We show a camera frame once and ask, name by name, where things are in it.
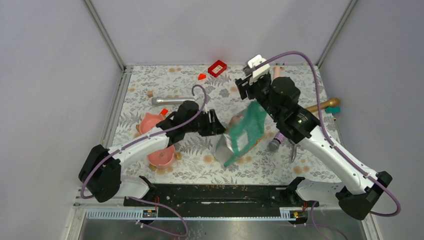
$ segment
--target gray wall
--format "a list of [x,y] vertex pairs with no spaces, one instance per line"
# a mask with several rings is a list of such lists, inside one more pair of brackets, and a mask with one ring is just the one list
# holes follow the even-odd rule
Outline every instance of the gray wall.
[[[123,61],[245,63],[298,50],[317,61],[349,0],[93,0]],[[301,63],[296,56],[286,63]]]
[[0,239],[60,239],[119,74],[82,1],[0,1]]
[[[424,1],[360,0],[321,68],[346,148],[376,171],[402,205],[378,217],[385,240],[422,239]],[[374,207],[391,213],[384,196]]]

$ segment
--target green object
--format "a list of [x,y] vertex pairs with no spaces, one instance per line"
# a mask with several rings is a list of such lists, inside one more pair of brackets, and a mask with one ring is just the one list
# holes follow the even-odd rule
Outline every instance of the green object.
[[335,106],[335,107],[329,106],[329,107],[327,107],[325,109],[325,112],[328,113],[328,114],[338,114],[338,113],[340,113],[340,107],[338,107],[338,106]]
[[229,160],[224,163],[224,167],[233,164],[262,138],[266,117],[267,112],[264,108],[257,101],[253,101],[244,111],[243,119],[224,133],[225,143],[233,152]]

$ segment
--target gray floor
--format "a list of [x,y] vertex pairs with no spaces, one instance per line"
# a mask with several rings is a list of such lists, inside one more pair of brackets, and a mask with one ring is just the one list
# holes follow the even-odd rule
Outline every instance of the gray floor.
[[[315,221],[343,231],[350,240],[366,239],[362,223],[340,210],[314,211]],[[79,240],[319,240],[313,226],[294,228],[285,221],[188,221],[188,237],[173,237],[162,232],[140,228],[128,220],[86,219]],[[156,221],[152,226],[182,233],[180,221]],[[335,230],[325,227],[321,231],[331,240],[344,240]]]

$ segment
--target small red object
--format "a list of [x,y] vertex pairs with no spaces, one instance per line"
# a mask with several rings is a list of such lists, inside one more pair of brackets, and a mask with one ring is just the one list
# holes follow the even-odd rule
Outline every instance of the small red object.
[[206,74],[204,74],[204,73],[200,73],[199,77],[197,77],[198,80],[203,80],[205,78],[206,78]]
[[220,74],[222,74],[226,69],[227,69],[227,65],[223,61],[218,60],[214,64],[212,64],[212,66],[210,66],[207,69],[207,72],[210,75],[212,75],[212,76],[214,76],[216,78]]
[[160,114],[163,115],[163,116],[166,116],[167,113],[168,113],[168,109],[166,109],[166,108],[164,108],[164,109],[162,109],[162,111],[160,111]]

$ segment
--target table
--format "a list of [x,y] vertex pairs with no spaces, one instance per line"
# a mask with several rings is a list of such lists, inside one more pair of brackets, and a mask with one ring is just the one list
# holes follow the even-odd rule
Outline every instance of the table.
[[[191,88],[201,84],[210,101],[209,109],[215,109],[218,119],[227,122],[243,110],[249,100],[241,100],[235,79],[243,78],[242,65],[229,65],[227,70],[214,78],[207,73],[206,65],[141,65],[134,66],[122,111],[113,138],[113,145],[123,144],[137,136],[136,125],[145,113],[159,114],[165,107],[176,111],[177,105],[152,106],[147,92],[153,91],[156,97],[191,97]],[[320,99],[327,100],[318,68]],[[208,77],[199,81],[198,75]],[[290,77],[300,89],[299,104],[309,107],[316,104],[315,85],[312,71],[307,65],[285,65],[282,77]],[[338,141],[334,117],[323,112],[323,121],[328,132]],[[291,144],[285,140],[275,153],[267,150],[267,144],[278,130],[272,119],[265,120],[265,135],[257,146],[251,149],[235,164],[224,168],[211,155],[220,136],[201,137],[188,133],[184,140],[175,144],[181,152],[182,160],[175,161],[168,169],[152,171],[146,158],[124,170],[125,175],[145,176],[152,183],[170,184],[255,184],[286,185],[295,177],[305,177],[313,181],[340,182],[337,176],[309,151],[297,148],[297,157],[290,163]]]

